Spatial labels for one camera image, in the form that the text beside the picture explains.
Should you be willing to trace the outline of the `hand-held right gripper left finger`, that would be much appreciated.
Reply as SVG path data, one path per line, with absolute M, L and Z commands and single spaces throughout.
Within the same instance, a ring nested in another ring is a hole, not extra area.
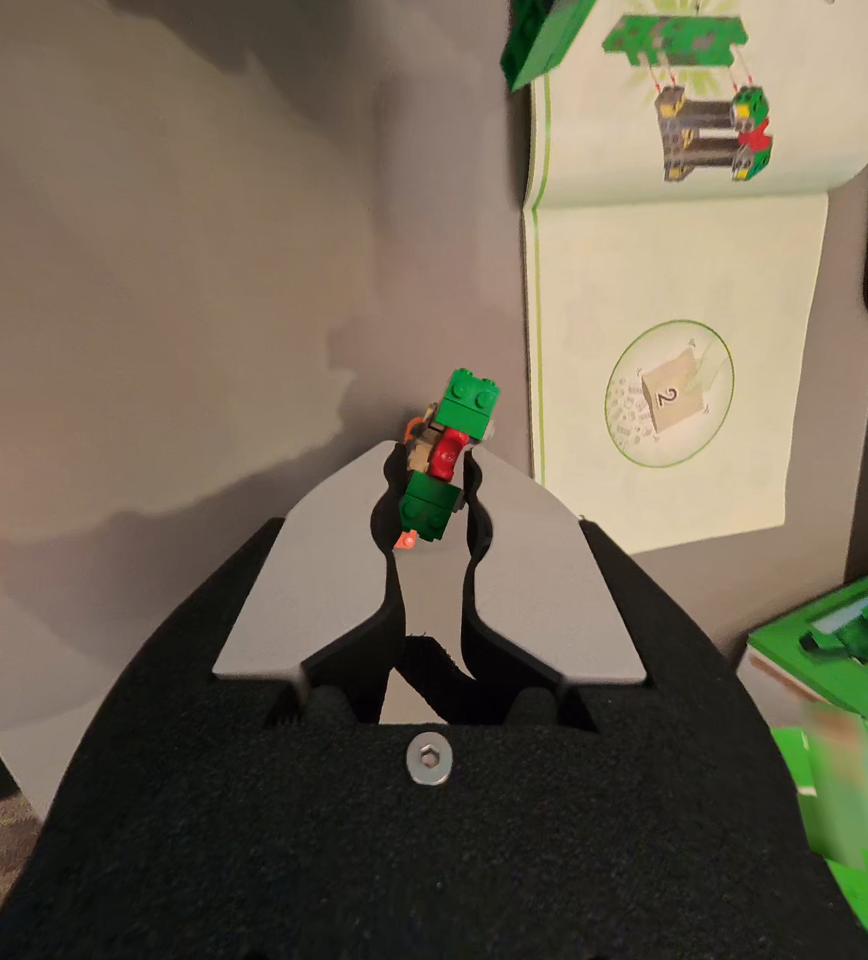
M 378 722 L 405 645 L 394 558 L 403 533 L 403 443 L 384 440 L 287 513 L 213 665 L 219 680 L 284 682 L 305 700 L 344 693 Z

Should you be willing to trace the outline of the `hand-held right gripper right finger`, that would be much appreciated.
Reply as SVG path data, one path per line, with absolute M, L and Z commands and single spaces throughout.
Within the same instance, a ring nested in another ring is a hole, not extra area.
M 485 447 L 464 456 L 461 650 L 483 696 L 464 723 L 500 725 L 538 696 L 556 721 L 591 691 L 649 674 L 574 512 Z

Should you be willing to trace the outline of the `small green red brick assembly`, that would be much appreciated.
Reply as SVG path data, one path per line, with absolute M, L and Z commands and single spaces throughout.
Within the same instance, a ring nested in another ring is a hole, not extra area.
M 465 504 L 461 479 L 464 455 L 493 431 L 500 387 L 469 369 L 456 368 L 440 400 L 413 417 L 404 434 L 407 483 L 399 504 L 401 534 L 396 549 L 442 539 Z

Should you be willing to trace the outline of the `green brick plate assembly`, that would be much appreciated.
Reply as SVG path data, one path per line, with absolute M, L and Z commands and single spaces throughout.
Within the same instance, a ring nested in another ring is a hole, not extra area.
M 512 1 L 512 27 L 500 57 L 516 92 L 560 65 L 596 1 Z

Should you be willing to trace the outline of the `grey desk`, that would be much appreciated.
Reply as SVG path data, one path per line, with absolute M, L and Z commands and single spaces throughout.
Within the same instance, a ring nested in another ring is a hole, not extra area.
M 529 468 L 507 2 L 0 2 L 0 757 L 434 399 Z

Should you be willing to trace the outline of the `green toy brick box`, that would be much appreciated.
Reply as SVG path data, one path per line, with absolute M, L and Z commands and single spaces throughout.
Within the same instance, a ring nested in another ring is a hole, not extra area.
M 868 576 L 753 630 L 737 677 L 787 765 L 809 845 L 868 932 Z

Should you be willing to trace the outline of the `open building instruction booklet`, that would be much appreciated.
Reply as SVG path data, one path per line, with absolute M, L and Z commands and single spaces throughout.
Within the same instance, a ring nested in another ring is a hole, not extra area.
M 531 100 L 536 479 L 632 554 L 783 525 L 868 1 L 594 2 Z

